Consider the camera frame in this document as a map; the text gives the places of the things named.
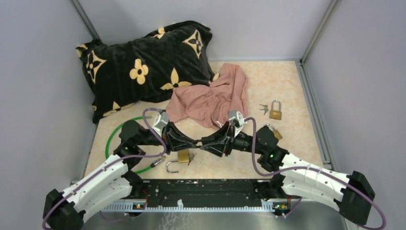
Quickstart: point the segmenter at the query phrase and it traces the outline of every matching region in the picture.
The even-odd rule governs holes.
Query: gray wall
[[[40,229],[46,194],[79,176],[92,93],[75,47],[91,40],[68,0],[0,1],[0,229]]]
[[[301,58],[330,0],[80,0],[107,44],[142,37],[170,23],[211,27],[210,60]]]
[[[343,0],[305,65],[338,168],[367,176],[389,230],[406,224],[405,12],[404,0]]]

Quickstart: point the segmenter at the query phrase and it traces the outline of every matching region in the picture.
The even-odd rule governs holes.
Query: pillow with flower pattern
[[[174,88],[209,85],[210,28],[186,21],[145,37],[108,46],[95,39],[76,48],[83,74],[95,95],[93,122],[142,100],[169,100]]]

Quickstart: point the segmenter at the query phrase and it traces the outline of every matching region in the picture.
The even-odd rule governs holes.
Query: pink towel
[[[191,85],[176,88],[166,111],[170,121],[192,118],[203,127],[220,127],[228,121],[228,112],[247,109],[248,77],[239,65],[224,64],[220,77],[210,86]]]

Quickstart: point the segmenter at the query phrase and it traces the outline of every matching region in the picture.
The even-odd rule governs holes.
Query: purple cable
[[[257,168],[257,164],[255,163],[255,144],[256,144],[256,138],[257,138],[257,122],[256,122],[255,119],[252,118],[252,117],[249,117],[249,118],[245,119],[245,121],[252,121],[252,124],[253,124],[254,132],[253,132],[253,135],[252,135],[251,159],[252,159],[252,165],[254,166],[255,171],[256,171],[259,175],[261,175],[261,176],[274,176],[274,175],[276,175],[276,174],[280,174],[280,173],[285,172],[285,171],[298,170],[298,169],[311,170],[311,171],[320,173],[320,174],[322,174],[322,175],[324,175],[324,176],[326,176],[326,177],[328,177],[328,178],[330,178],[330,179],[333,179],[333,180],[335,180],[335,181],[337,181],[337,182],[339,182],[339,183],[345,185],[346,187],[352,189],[354,192],[356,192],[358,195],[360,195],[362,198],[364,198],[366,201],[368,201],[368,203],[370,203],[370,204],[378,211],[379,215],[381,215],[381,218],[382,218],[382,225],[381,225],[380,227],[378,227],[378,228],[371,228],[371,227],[367,227],[367,226],[358,225],[359,227],[364,228],[364,229],[367,229],[367,230],[382,230],[382,229],[384,229],[384,228],[386,227],[386,217],[385,217],[385,214],[383,214],[382,210],[381,210],[371,199],[369,199],[369,197],[367,197],[364,193],[362,193],[360,190],[358,190],[358,189],[355,188],[354,186],[352,186],[352,185],[350,185],[350,184],[348,184],[348,183],[346,183],[346,182],[340,180],[339,178],[337,178],[337,177],[335,177],[335,176],[333,176],[333,175],[330,175],[330,174],[328,174],[328,173],[326,173],[326,172],[320,171],[319,169],[310,168],[310,167],[307,168],[307,167],[305,167],[305,166],[289,167],[289,168],[281,169],[281,170],[278,170],[278,171],[275,171],[275,172],[271,172],[271,173],[268,173],[268,174],[261,173],[261,172],[258,170],[258,168]]]
[[[151,133],[161,142],[162,146],[164,147],[164,150],[160,153],[160,154],[156,154],[156,155],[129,155],[129,156],[125,156],[122,158],[119,158],[109,164],[107,164],[104,168],[107,169],[110,166],[116,164],[117,162],[120,162],[122,160],[125,159],[129,159],[129,158],[155,158],[155,157],[160,157],[162,156],[167,148],[166,148],[166,144],[164,142],[164,140],[158,135],[158,133],[149,125],[146,117],[145,117],[145,113],[147,111],[156,111],[158,113],[160,113],[162,110],[161,109],[157,109],[157,108],[147,108],[142,112],[142,119],[144,120],[145,124],[147,125],[148,129],[151,131]],[[81,183],[78,187],[76,187],[72,193],[75,194],[79,189],[81,189],[83,186],[85,186],[89,181],[93,180],[93,178],[95,178],[97,175],[99,175],[101,172],[103,172],[103,169],[100,169],[99,171],[97,171],[95,174],[93,174],[92,176],[90,176],[87,180],[85,180],[83,183]],[[51,230],[51,228],[47,228],[46,227],[46,221],[49,219],[49,217],[51,216],[51,214],[55,211],[55,209],[61,205],[64,201],[66,201],[69,197],[72,196],[72,193],[69,193],[68,195],[66,195],[66,197],[62,198],[59,202],[57,202],[49,211],[48,213],[45,215],[44,220],[42,221],[42,229],[44,230]]]
[[[103,220],[105,220],[105,221],[107,221],[107,222],[110,222],[110,223],[120,222],[120,221],[123,221],[123,220],[125,220],[125,219],[128,218],[128,216],[124,216],[124,217],[122,217],[122,218],[120,218],[120,219],[108,219],[107,217],[105,217],[105,216],[103,215],[103,213],[102,213],[101,211],[99,211],[99,214],[100,214],[100,216],[101,216],[101,218],[102,218]]]

